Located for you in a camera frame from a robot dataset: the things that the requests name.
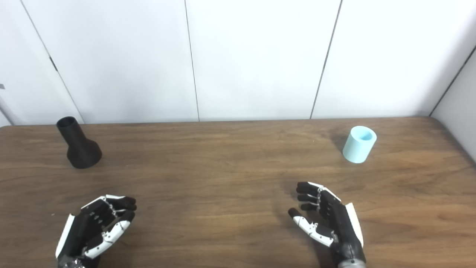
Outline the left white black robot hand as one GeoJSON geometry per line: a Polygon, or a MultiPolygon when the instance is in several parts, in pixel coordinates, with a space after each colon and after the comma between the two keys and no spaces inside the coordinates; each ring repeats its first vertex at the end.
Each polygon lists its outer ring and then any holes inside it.
{"type": "Polygon", "coordinates": [[[103,195],[70,214],[55,251],[59,267],[88,267],[129,228],[136,199],[103,195]]]}

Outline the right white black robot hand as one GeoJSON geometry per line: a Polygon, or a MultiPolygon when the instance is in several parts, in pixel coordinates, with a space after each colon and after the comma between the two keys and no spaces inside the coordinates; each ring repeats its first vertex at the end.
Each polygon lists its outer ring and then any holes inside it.
{"type": "Polygon", "coordinates": [[[343,204],[327,187],[313,182],[298,182],[296,192],[301,210],[317,212],[326,224],[313,222],[295,208],[290,208],[288,214],[307,236],[329,249],[334,266],[367,267],[363,233],[353,203],[343,204]]]}

